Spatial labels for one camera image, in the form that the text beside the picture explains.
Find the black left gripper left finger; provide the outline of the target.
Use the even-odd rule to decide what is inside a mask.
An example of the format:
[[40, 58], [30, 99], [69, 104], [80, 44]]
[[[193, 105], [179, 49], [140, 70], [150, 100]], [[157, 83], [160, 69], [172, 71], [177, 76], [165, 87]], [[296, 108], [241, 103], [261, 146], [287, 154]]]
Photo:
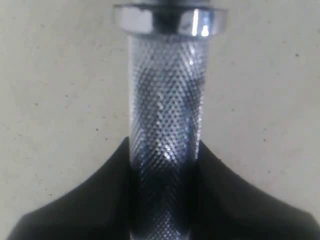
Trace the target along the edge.
[[70, 192], [23, 215], [9, 240], [129, 240], [129, 139]]

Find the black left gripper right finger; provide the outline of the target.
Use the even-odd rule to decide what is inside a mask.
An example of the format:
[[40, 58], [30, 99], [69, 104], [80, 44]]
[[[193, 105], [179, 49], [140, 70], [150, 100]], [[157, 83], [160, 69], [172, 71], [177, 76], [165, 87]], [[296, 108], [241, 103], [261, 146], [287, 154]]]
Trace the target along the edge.
[[320, 225], [308, 212], [250, 184], [199, 145], [194, 240], [318, 240]]

